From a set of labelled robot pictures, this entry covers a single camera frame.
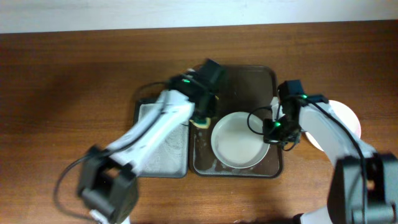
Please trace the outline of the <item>pale green plate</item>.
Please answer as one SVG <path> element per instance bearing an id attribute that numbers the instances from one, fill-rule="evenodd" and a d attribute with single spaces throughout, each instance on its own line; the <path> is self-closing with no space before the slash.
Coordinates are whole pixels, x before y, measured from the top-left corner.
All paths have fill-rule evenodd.
<path id="1" fill-rule="evenodd" d="M 262 120 L 248 112 L 235 112 L 222 117 L 211 132 L 211 149 L 224 165 L 246 169 L 260 163 L 270 145 L 259 134 Z"/>

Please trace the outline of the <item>green yellow sponge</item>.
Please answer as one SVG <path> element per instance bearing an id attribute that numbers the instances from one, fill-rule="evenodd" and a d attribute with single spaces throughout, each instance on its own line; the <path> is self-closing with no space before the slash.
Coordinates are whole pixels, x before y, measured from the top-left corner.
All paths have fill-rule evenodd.
<path id="1" fill-rule="evenodd" d="M 190 122 L 200 129 L 208 129 L 211 124 L 211 119 L 216 114 L 218 104 L 218 97 L 212 93 L 201 96 L 195 103 L 193 115 Z"/>

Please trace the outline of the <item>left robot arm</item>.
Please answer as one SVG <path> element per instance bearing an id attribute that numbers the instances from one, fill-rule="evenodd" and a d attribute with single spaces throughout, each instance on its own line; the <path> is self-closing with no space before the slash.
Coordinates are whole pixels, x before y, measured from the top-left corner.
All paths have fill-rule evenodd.
<path id="1" fill-rule="evenodd" d="M 182 123 L 210 127 L 225 69 L 206 60 L 166 82 L 152 109 L 127 133 L 101 150 L 93 146 L 83 162 L 77 194 L 96 223 L 127 223 L 138 201 L 138 177 L 164 139 Z"/>

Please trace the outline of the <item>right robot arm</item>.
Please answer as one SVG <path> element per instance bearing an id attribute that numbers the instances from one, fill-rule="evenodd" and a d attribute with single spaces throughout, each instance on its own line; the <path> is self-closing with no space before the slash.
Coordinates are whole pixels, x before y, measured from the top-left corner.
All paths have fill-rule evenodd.
<path id="1" fill-rule="evenodd" d="M 323 95 L 305 94 L 300 80 L 277 88 L 263 122 L 264 142 L 284 147 L 310 133 L 334 167 L 327 204 L 292 223 L 397 223 L 397 158 L 357 137 Z"/>

